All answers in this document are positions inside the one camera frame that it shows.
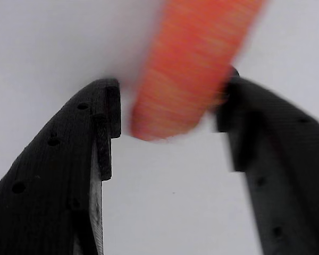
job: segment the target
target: white wall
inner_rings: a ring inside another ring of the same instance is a hole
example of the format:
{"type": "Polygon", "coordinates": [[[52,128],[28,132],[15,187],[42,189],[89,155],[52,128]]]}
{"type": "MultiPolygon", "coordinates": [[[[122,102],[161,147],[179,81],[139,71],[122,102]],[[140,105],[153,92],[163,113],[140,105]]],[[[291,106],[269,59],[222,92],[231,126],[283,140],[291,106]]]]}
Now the white wall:
{"type": "MultiPolygon", "coordinates": [[[[0,178],[86,83],[107,74],[133,83],[162,1],[0,1],[0,178]]],[[[319,0],[271,1],[260,20],[239,72],[319,118],[319,0]]],[[[113,141],[105,254],[261,253],[242,176],[213,128],[207,117],[166,143],[113,141]]]]}

